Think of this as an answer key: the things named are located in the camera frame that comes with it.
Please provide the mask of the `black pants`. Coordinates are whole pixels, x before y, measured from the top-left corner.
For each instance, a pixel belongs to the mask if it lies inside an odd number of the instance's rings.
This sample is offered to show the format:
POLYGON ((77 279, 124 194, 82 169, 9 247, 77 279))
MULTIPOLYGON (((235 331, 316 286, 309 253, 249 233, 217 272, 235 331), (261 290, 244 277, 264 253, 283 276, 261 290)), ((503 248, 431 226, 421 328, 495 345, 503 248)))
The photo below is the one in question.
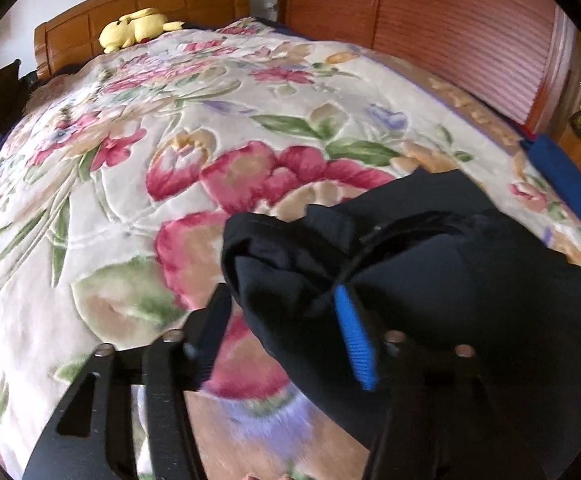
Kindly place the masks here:
POLYGON ((266 352, 370 451, 391 392, 365 391, 353 374, 341 285, 379 334, 472 348, 493 406, 544 479, 581 479, 581 267, 461 172, 419 170, 292 221, 234 214, 221 266, 266 352))

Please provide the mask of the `floral bed blanket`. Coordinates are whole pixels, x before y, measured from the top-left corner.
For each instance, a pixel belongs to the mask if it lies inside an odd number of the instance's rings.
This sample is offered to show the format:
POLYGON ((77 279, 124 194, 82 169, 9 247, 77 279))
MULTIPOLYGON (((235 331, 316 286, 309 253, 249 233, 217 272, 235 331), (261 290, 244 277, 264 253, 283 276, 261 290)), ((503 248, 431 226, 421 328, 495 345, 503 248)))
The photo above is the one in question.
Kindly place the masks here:
POLYGON ((230 214, 294 220, 458 169, 581 266, 581 219, 463 90, 243 18, 93 58, 0 149, 0 471, 17 479, 89 354, 149 344, 220 280, 230 214))

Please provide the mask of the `wooden chair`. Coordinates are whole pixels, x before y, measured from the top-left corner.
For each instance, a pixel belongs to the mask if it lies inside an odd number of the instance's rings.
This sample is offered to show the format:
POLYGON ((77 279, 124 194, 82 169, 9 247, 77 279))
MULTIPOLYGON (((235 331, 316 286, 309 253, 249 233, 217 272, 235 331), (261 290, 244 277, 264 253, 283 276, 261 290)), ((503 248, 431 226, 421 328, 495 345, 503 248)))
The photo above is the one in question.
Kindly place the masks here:
POLYGON ((8 133, 22 116, 28 99, 25 81, 19 78, 21 60, 0 68, 0 136, 8 133))

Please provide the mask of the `wooden louvered wardrobe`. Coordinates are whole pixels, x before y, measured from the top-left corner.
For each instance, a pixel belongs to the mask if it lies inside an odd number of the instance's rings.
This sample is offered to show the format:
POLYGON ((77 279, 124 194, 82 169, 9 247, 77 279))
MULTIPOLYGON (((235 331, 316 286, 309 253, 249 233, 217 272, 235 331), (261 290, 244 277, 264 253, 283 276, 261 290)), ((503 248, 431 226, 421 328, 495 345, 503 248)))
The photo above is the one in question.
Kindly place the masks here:
POLYGON ((554 0, 276 0, 276 13, 425 68, 551 136, 581 171, 581 32, 554 0))

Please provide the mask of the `yellow plush toy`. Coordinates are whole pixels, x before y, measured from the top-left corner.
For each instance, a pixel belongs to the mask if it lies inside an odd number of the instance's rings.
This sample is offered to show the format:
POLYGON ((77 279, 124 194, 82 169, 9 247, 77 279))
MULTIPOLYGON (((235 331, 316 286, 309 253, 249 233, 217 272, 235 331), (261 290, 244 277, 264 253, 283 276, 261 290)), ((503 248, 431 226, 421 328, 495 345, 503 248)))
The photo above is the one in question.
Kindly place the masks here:
POLYGON ((147 8, 120 16, 117 21, 107 24, 100 33, 98 42, 105 53, 112 53, 134 44, 143 44, 164 32, 174 32, 183 27, 183 22, 169 22, 167 16, 157 9, 147 8))

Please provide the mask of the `wooden bed headboard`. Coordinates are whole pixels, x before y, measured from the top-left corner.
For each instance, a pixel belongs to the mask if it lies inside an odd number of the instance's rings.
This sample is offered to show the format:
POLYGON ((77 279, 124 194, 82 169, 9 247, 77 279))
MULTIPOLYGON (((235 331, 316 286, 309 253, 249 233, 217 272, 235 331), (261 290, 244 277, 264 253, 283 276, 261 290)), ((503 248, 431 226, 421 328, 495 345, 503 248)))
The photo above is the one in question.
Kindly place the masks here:
POLYGON ((100 32, 120 16, 154 8, 171 21, 219 28, 250 14, 250 0, 86 0, 34 30, 36 76, 51 78, 66 65, 84 64, 103 52, 100 32))

